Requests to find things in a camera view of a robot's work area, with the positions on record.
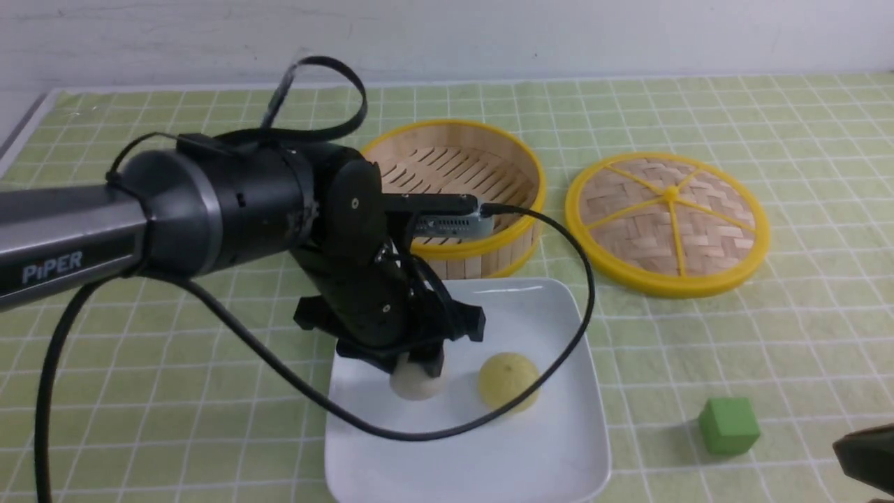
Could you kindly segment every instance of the yellow bun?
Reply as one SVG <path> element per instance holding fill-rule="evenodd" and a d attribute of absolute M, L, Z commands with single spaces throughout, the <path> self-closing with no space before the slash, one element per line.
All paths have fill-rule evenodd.
<path fill-rule="evenodd" d="M 540 372 L 524 354 L 498 353 L 487 359 L 478 373 L 478 393 L 485 404 L 495 410 L 520 395 L 534 384 Z M 535 391 L 524 402 L 512 409 L 513 413 L 527 410 L 540 395 Z"/>

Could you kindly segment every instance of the green foam block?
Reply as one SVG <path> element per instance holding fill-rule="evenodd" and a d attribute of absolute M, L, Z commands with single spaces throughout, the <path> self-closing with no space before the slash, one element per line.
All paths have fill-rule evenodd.
<path fill-rule="evenodd" d="M 716 456 L 744 454 L 761 436 L 751 401 L 745 397 L 709 398 L 698 425 L 704 446 Z"/>

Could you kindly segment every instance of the table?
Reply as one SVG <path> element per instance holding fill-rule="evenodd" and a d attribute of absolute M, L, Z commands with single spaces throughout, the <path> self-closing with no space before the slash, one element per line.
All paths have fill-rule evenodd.
<path fill-rule="evenodd" d="M 427 118 L 518 135 L 546 168 L 546 211 L 600 158 L 673 151 L 743 182 L 772 250 L 737 290 L 646 298 L 600 279 L 588 340 L 610 424 L 602 502 L 853 501 L 831 451 L 894 422 L 894 75 L 463 83 L 371 90 L 361 146 Z M 97 183 L 129 138 L 257 124 L 269 90 L 57 91 L 7 156 L 6 189 Z M 346 88 L 295 90 L 283 127 L 338 122 Z M 165 141 L 151 141 L 157 148 Z M 547 233 L 518 273 L 583 300 L 582 268 Z M 286 256 L 205 277 L 281 358 L 326 390 L 333 340 L 291 321 L 312 287 Z M 29 442 L 46 341 L 68 294 L 0 315 L 0 494 L 31 501 Z M 53 419 L 65 501 L 328 501 L 325 415 L 286 388 L 193 299 L 141 279 L 101 290 L 69 344 Z M 704 451 L 709 396 L 749 396 L 763 436 L 744 456 Z"/>

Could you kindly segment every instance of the black object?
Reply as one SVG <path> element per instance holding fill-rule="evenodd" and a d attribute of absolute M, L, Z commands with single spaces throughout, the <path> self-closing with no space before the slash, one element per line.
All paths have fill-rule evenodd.
<path fill-rule="evenodd" d="M 832 448 L 845 475 L 894 496 L 894 424 L 849 433 Z"/>
<path fill-rule="evenodd" d="M 592 266 L 590 266 L 590 263 L 586 258 L 584 249 L 580 246 L 580 243 L 574 238 L 574 236 L 571 235 L 571 233 L 567 229 L 562 227 L 561 224 L 559 224 L 555 220 L 530 209 L 515 208 L 512 206 L 501 204 L 485 204 L 482 207 L 482 210 L 485 214 L 489 215 L 518 213 L 521 215 L 528 215 L 530 217 L 537 218 L 556 229 L 565 239 L 567 239 L 571 246 L 575 249 L 575 252 L 578 253 L 578 256 L 584 264 L 584 272 L 586 274 L 587 285 L 586 307 L 584 309 L 583 318 L 580 322 L 580 325 L 578 326 L 578 330 L 575 335 L 571 338 L 568 345 L 565 347 L 564 350 L 562 350 L 561 354 L 550 365 L 550 367 L 547 368 L 543 375 L 537 378 L 537 380 L 532 383 L 530 387 L 525 389 L 525 391 L 523 391 L 520 395 L 516 396 L 515 398 L 510 400 L 510 402 L 495 411 L 487 413 L 479 417 L 478 419 L 475 419 L 474 421 L 440 431 L 431 431 L 428 433 L 404 433 L 379 428 L 363 421 L 354 414 L 344 410 L 337 404 L 333 403 L 325 395 L 315 390 L 308 383 L 295 375 L 295 373 L 291 369 L 289 369 L 289 367 L 283 364 L 278 358 L 276 358 L 275 355 L 273 355 L 266 347 L 264 347 L 264 345 L 261 344 L 260 341 L 252 336 L 251 333 L 244 326 L 242 326 L 242 324 L 239 323 L 239 321 L 236 320 L 231 313 L 226 310 L 226 308 L 224 308 L 211 294 L 205 291 L 201 286 L 196 285 L 186 278 L 176 275 L 166 275 L 163 273 L 147 273 L 146 276 L 159 281 L 170 283 L 172 285 L 180 286 L 181 288 L 184 288 L 191 294 L 195 295 L 203 304 L 205 304 L 205 306 L 209 310 L 211 310 L 211 312 L 215 314 L 215 316 L 217 316 L 230 330 L 232 330 L 236 334 L 236 336 L 242 340 L 242 342 L 248 345 L 252 351 L 260 356 L 262 360 L 264 360 L 264 362 L 270 365 L 277 374 L 279 374 L 281 377 L 283 377 L 283 379 L 292 384 L 301 394 L 307 396 L 308 399 L 310 399 L 312 402 L 320 405 L 327 412 L 335 415 L 351 426 L 354 426 L 361 431 L 364 431 L 371 435 L 375 435 L 377 437 L 398 441 L 423 442 L 438 439 L 447 439 L 449 437 L 471 431 L 479 426 L 493 421 L 494 419 L 504 415 L 511 409 L 521 404 L 535 391 L 537 391 L 546 382 L 546 380 L 549 379 L 563 363 L 565 363 L 565 361 L 574 351 L 574 348 L 580 343 L 581 339 L 583 339 L 584 334 L 586 333 L 586 327 L 589 325 L 589 321 L 591 316 L 593 315 L 593 309 L 595 307 L 596 286 L 593 268 Z M 72 329 L 72 324 L 77 318 L 78 312 L 83 308 L 83 305 L 87 302 L 88 298 L 93 294 L 93 292 L 95 292 L 106 281 L 108 281 L 108 279 L 103 279 L 95 283 L 87 284 L 83 286 L 76 295 L 74 295 L 68 306 L 65 308 L 62 317 L 59 319 L 59 323 L 56 325 L 53 336 L 50 339 L 49 346 L 46 350 L 46 358 L 44 359 L 43 368 L 40 373 L 38 400 L 35 410 L 34 470 L 39 503 L 51 503 L 53 501 L 52 489 L 49 480 L 50 405 L 53 399 L 53 383 L 55 380 L 55 373 L 59 364 L 59 359 L 62 355 L 65 339 L 68 337 L 68 334 Z"/>

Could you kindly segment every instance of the white plate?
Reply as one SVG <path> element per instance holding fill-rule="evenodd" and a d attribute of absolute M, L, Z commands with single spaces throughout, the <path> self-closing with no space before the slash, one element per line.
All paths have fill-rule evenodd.
<path fill-rule="evenodd" d="M 397 397 L 388 376 L 335 356 L 329 397 L 375 425 L 432 431 L 487 412 L 481 365 L 515 351 L 546 369 L 580 323 L 569 289 L 547 278 L 446 281 L 453 297 L 485 310 L 485 340 L 445 344 L 444 390 L 424 402 Z M 570 503 L 589 500 L 609 478 L 611 454 L 593 357 L 584 338 L 544 383 L 534 405 L 450 439 L 406 443 L 360 432 L 331 414 L 326 483 L 341 503 Z"/>

